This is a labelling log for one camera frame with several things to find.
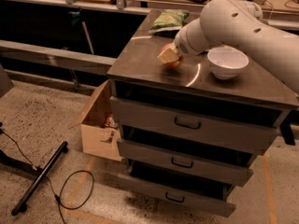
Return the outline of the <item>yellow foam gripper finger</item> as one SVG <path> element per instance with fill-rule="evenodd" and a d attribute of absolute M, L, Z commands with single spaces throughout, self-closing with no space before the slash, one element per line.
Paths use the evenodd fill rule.
<path fill-rule="evenodd" d="M 179 53 L 176 49 L 172 49 L 170 47 L 167 47 L 161 51 L 161 53 L 158 55 L 158 59 L 162 63 L 173 63 L 179 60 Z"/>

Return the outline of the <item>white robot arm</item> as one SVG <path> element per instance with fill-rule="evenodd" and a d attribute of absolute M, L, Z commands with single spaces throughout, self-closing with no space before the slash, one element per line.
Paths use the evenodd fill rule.
<path fill-rule="evenodd" d="M 161 63 L 176 63 L 182 56 L 227 45 L 241 50 L 283 82 L 299 92 L 299 36 L 268 25 L 254 2 L 212 0 L 199 17 L 184 25 L 172 43 L 158 55 Z"/>

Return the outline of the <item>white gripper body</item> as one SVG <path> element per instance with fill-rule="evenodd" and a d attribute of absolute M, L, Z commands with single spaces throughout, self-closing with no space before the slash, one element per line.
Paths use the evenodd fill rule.
<path fill-rule="evenodd" d="M 207 49 L 206 37 L 199 23 L 189 23 L 182 27 L 174 43 L 179 52 L 186 56 L 198 55 Z"/>

